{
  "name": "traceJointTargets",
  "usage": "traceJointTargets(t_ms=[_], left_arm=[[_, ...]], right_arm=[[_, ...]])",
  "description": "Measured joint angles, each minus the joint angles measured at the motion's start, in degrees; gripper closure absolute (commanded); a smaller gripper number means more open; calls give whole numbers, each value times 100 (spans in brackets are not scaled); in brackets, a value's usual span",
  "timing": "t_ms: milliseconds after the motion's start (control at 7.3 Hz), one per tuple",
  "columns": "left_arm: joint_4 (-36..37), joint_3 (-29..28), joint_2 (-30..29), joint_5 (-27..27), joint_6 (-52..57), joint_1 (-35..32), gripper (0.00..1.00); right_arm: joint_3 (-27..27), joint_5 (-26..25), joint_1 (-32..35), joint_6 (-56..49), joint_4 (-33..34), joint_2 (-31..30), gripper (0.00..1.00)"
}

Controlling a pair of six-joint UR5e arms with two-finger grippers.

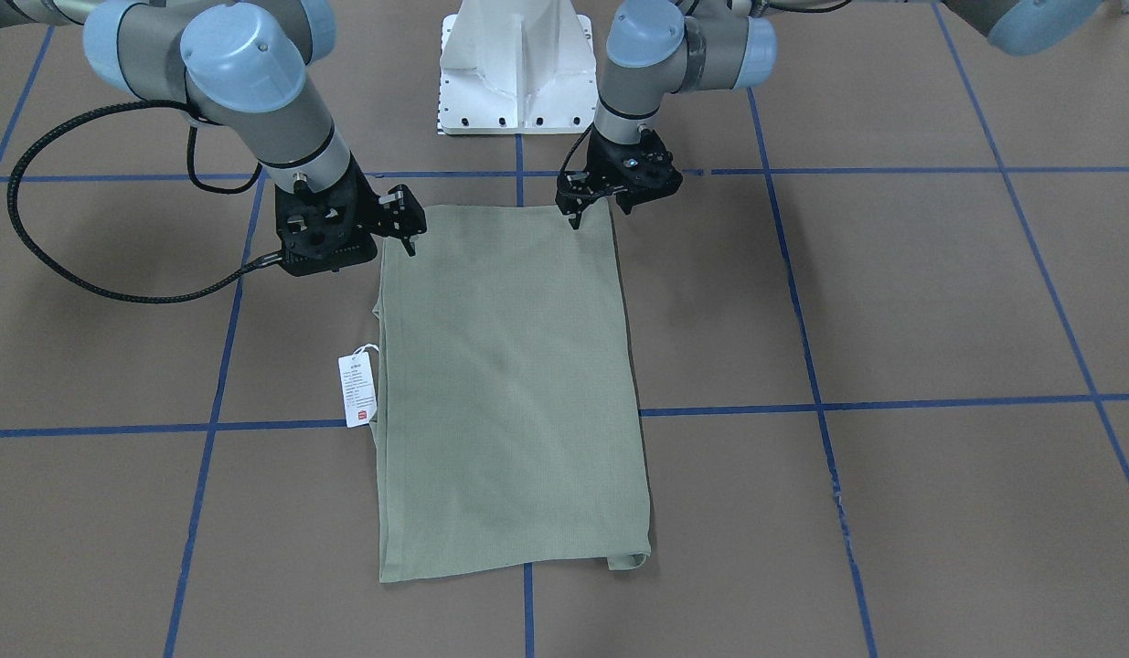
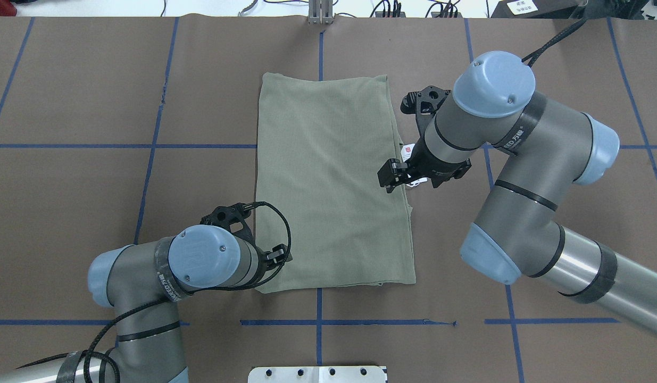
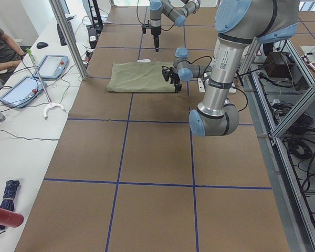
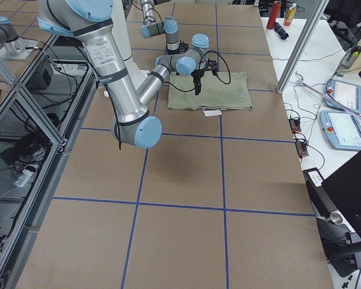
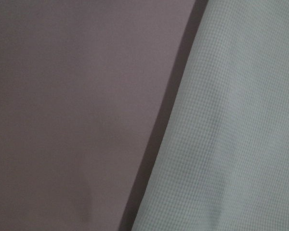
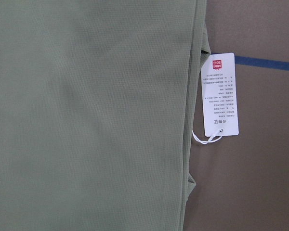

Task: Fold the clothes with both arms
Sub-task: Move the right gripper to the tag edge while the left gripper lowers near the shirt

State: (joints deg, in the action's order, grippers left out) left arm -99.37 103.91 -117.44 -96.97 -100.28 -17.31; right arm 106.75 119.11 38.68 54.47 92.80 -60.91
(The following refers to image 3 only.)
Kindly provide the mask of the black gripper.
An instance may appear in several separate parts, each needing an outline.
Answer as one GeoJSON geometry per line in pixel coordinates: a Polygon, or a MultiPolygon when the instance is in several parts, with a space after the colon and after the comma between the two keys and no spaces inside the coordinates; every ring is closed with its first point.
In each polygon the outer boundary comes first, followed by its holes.
{"type": "Polygon", "coordinates": [[[181,91],[181,84],[180,84],[179,76],[175,73],[172,73],[170,78],[171,78],[170,83],[174,85],[175,93],[179,93],[181,91]]]}
{"type": "Polygon", "coordinates": [[[161,35],[161,32],[162,32],[161,26],[158,27],[151,26],[151,34],[153,35],[154,38],[154,47],[156,52],[159,52],[160,47],[159,36],[161,35]]]}

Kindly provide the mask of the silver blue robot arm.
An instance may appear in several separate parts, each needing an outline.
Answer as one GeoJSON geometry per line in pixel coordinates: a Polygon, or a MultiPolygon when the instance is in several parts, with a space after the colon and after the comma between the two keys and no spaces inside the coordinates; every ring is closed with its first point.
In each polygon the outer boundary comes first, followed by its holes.
{"type": "Polygon", "coordinates": [[[182,81],[205,76],[204,99],[189,115],[196,136],[220,136],[234,132],[239,124],[236,107],[227,99],[245,47],[253,39],[261,44],[292,37],[298,28],[299,1],[222,1],[216,16],[219,47],[211,72],[187,61],[188,50],[175,52],[173,71],[182,81]]]}
{"type": "Polygon", "coordinates": [[[196,13],[200,8],[201,1],[182,1],[184,6],[180,9],[174,7],[170,1],[152,0],[149,4],[150,20],[147,24],[142,25],[142,31],[145,34],[147,29],[150,29],[154,40],[155,51],[159,51],[160,41],[159,36],[162,31],[162,15],[165,15],[171,20],[174,25],[181,27],[185,24],[186,18],[196,13]]]}

